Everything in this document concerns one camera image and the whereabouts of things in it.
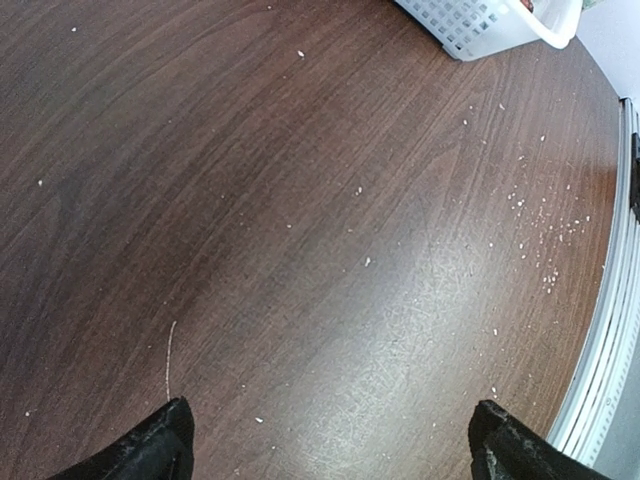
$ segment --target gray surface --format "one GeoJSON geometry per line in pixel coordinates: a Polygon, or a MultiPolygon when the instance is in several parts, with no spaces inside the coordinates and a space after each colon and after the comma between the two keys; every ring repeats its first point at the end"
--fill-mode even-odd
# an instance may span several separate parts
{"type": "Polygon", "coordinates": [[[609,433],[594,464],[615,480],[640,479],[640,349],[636,346],[629,375],[609,433]]]}

